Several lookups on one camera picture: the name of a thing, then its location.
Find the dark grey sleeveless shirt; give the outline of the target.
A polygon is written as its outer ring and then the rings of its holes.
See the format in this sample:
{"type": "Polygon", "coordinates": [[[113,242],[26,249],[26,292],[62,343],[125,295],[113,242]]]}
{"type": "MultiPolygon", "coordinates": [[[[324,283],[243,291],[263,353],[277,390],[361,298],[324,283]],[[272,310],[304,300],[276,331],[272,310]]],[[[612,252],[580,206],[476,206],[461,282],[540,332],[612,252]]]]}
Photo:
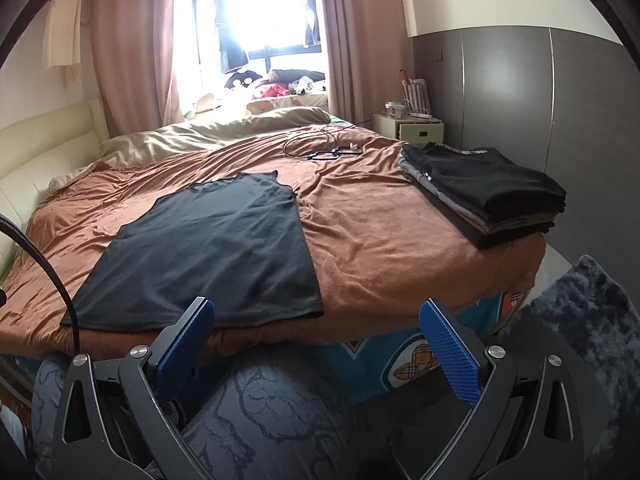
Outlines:
{"type": "Polygon", "coordinates": [[[86,330],[137,333],[174,324],[196,297],[219,328],[322,315],[296,196],[276,172],[158,198],[119,229],[73,302],[86,330]]]}

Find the stack of folded dark clothes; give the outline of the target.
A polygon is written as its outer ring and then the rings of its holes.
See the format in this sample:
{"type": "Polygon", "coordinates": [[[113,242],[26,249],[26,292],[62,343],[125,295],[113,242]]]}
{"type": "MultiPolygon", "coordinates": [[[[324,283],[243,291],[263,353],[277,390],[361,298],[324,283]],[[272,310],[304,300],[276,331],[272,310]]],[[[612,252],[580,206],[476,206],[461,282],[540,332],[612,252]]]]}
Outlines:
{"type": "Polygon", "coordinates": [[[476,248],[545,233],[566,206],[566,191],[538,170],[495,148],[465,151],[430,142],[406,144],[402,173],[476,248]]]}

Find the hanging dark clothes right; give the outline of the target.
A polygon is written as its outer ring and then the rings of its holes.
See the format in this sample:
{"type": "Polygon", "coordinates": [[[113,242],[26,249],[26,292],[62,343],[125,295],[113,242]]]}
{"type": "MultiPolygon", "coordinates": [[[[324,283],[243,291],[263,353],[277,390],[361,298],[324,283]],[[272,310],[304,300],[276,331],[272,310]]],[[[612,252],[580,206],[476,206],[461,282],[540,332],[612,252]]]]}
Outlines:
{"type": "Polygon", "coordinates": [[[304,0],[304,3],[305,15],[307,20],[304,45],[306,47],[313,47],[317,44],[321,44],[317,1],[304,0]]]}

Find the teal cartoon bed sheet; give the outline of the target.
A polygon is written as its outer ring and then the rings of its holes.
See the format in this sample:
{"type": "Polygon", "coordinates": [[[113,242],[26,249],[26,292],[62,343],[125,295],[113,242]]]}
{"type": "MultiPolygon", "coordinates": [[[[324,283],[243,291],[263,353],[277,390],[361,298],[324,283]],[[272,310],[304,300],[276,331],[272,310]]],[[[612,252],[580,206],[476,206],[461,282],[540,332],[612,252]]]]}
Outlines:
{"type": "MultiPolygon", "coordinates": [[[[525,292],[500,292],[476,300],[457,315],[457,321],[478,336],[487,336],[506,324],[526,297],[525,292]]],[[[416,327],[318,346],[311,353],[336,374],[355,404],[398,389],[439,367],[430,344],[416,327]]]]}

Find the patterned grey pyjama legs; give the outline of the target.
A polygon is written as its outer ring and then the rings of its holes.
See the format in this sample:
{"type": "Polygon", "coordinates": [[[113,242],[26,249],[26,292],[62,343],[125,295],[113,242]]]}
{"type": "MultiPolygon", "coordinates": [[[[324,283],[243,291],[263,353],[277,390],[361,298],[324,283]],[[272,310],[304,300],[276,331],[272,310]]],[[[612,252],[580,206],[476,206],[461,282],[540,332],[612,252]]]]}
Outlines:
{"type": "Polygon", "coordinates": [[[352,436],[352,404],[308,349],[239,354],[206,382],[182,435],[215,479],[336,479],[352,436]]]}

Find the brown bed blanket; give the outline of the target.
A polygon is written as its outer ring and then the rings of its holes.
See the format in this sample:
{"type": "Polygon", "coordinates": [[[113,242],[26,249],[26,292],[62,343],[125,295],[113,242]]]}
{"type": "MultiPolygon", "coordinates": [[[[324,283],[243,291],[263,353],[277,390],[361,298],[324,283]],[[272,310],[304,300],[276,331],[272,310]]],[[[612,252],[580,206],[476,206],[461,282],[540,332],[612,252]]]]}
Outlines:
{"type": "Polygon", "coordinates": [[[357,156],[284,154],[287,132],[131,165],[100,159],[54,192],[21,170],[1,210],[52,264],[1,243],[1,350],[115,359],[198,297],[218,356],[255,344],[340,344],[416,326],[434,299],[460,312],[535,283],[546,240],[480,250],[398,167],[399,142],[361,128],[357,156]]]}

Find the dark grey fluffy rug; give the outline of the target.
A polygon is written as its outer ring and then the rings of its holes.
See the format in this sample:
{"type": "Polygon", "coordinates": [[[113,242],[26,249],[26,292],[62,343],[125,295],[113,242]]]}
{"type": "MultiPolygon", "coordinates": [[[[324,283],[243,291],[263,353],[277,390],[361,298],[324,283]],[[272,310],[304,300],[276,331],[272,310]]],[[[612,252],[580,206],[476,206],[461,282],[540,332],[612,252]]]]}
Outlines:
{"type": "Polygon", "coordinates": [[[540,353],[540,333],[555,333],[582,360],[592,378],[577,386],[589,477],[608,463],[639,452],[639,315],[630,298],[588,255],[522,307],[498,341],[540,353]],[[541,332],[538,325],[544,326],[541,332]]]}

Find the beige duvet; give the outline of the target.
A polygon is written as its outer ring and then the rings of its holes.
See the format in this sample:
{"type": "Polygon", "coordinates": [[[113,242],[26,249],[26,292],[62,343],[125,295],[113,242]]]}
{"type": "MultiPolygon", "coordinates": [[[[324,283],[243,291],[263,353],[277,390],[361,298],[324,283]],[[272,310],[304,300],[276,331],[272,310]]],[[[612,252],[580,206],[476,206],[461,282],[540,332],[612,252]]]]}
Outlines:
{"type": "Polygon", "coordinates": [[[92,155],[68,174],[54,177],[49,191],[56,191],[73,178],[86,172],[97,160],[112,167],[144,166],[160,162],[170,156],[194,151],[217,151],[258,134],[307,127],[329,125],[331,116],[320,107],[293,106],[276,108],[257,115],[245,116],[231,122],[180,122],[153,131],[141,131],[116,136],[103,141],[98,154],[92,155]]]}

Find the white bedside table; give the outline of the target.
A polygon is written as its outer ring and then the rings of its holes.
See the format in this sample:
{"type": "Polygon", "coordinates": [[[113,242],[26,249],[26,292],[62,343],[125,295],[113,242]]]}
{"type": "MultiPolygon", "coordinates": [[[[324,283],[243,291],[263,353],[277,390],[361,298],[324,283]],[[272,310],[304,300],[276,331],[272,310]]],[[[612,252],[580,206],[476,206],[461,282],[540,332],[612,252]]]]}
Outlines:
{"type": "Polygon", "coordinates": [[[372,125],[372,129],[381,136],[415,146],[444,142],[445,125],[439,119],[397,119],[375,114],[372,125]]]}

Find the black phone on bed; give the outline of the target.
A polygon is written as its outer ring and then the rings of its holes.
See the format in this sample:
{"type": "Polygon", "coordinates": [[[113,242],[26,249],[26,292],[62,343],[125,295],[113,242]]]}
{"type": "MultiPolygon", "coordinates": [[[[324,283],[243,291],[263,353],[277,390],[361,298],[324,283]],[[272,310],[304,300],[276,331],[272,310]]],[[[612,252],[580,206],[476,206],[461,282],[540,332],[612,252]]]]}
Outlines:
{"type": "Polygon", "coordinates": [[[335,160],[341,158],[342,156],[347,156],[347,153],[343,153],[340,150],[315,151],[309,153],[306,156],[306,159],[315,160],[316,162],[318,162],[319,160],[335,160]]]}

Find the cream leather headboard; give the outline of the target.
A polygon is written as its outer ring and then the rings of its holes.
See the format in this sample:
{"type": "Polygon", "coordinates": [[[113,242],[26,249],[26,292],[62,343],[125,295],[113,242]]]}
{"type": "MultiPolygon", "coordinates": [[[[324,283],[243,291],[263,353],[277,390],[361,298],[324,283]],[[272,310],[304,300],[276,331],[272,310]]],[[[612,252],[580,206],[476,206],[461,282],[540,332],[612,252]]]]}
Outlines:
{"type": "Polygon", "coordinates": [[[1,213],[25,229],[51,180],[97,160],[107,139],[99,98],[2,129],[1,213]]]}

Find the striped gift bag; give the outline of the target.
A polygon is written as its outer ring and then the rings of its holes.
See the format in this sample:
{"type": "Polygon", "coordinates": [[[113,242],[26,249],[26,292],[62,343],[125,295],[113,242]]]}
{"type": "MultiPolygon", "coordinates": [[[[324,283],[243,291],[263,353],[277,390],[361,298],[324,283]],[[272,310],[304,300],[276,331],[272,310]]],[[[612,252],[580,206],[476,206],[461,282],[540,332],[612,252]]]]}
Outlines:
{"type": "Polygon", "coordinates": [[[410,78],[405,70],[399,71],[404,103],[409,113],[431,116],[427,84],[423,78],[410,78]]]}

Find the pile of toys on sill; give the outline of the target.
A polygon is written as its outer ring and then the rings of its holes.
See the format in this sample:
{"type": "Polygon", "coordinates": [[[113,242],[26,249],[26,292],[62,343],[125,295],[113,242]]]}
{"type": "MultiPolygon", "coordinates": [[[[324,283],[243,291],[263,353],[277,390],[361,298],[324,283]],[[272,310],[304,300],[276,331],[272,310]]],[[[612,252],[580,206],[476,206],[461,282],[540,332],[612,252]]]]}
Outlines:
{"type": "Polygon", "coordinates": [[[329,110],[326,75],[316,70],[273,68],[265,75],[254,70],[232,70],[224,74],[193,104],[193,114],[237,110],[257,115],[281,107],[311,106],[329,110]]]}

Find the hanging dark jacket left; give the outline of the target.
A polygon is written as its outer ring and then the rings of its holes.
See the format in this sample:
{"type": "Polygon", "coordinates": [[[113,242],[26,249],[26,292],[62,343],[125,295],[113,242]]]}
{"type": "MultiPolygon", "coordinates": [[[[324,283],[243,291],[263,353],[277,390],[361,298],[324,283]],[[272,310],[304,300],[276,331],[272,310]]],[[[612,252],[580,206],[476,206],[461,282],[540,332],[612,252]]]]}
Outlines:
{"type": "Polygon", "coordinates": [[[215,1],[215,26],[218,32],[220,66],[224,73],[232,72],[248,63],[248,57],[234,36],[228,0],[215,1]]]}

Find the pink right curtain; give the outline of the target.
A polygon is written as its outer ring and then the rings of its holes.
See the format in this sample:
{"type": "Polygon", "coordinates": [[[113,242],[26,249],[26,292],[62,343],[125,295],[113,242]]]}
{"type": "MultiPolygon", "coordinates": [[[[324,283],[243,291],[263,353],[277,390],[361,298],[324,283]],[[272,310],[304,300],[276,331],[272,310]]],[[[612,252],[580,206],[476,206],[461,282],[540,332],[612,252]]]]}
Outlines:
{"type": "Polygon", "coordinates": [[[402,98],[411,49],[402,0],[321,0],[329,63],[329,107],[364,125],[402,98]]]}

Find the pink curtain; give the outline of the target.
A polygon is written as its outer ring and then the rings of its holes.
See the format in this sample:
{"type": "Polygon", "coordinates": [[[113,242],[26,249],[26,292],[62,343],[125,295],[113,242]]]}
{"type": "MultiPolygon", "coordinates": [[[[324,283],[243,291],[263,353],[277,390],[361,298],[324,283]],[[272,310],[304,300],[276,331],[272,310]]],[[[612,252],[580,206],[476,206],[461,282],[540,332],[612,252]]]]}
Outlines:
{"type": "Polygon", "coordinates": [[[402,98],[411,49],[402,0],[321,0],[329,63],[329,107],[364,125],[402,98]]]}
{"type": "Polygon", "coordinates": [[[92,0],[90,27],[110,135],[181,122],[174,0],[92,0]]]}

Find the cream hanging cloth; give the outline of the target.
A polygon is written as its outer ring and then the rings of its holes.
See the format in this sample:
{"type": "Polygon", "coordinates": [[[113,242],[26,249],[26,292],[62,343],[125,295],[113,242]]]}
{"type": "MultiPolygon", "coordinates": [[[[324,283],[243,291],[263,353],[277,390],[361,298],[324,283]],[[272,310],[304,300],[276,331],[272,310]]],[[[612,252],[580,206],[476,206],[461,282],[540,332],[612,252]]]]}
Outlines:
{"type": "Polygon", "coordinates": [[[58,68],[66,86],[79,76],[81,66],[82,0],[50,0],[44,26],[42,60],[46,70],[58,68]]]}

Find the pink left curtain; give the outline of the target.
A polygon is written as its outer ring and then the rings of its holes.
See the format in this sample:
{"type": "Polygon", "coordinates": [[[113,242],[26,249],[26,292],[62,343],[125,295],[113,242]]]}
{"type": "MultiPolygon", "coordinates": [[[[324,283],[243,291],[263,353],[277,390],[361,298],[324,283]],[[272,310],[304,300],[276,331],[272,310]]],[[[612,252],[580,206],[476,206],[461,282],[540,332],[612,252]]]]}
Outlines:
{"type": "Polygon", "coordinates": [[[90,27],[110,135],[181,122],[174,0],[92,0],[90,27]]]}

